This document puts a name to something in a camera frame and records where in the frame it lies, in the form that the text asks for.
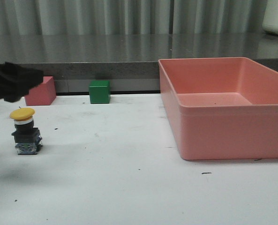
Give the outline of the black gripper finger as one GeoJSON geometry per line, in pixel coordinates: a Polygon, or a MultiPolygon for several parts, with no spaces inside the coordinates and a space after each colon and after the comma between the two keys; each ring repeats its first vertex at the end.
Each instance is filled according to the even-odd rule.
{"type": "Polygon", "coordinates": [[[0,99],[14,103],[43,82],[42,70],[22,67],[14,63],[0,64],[0,99]]]}

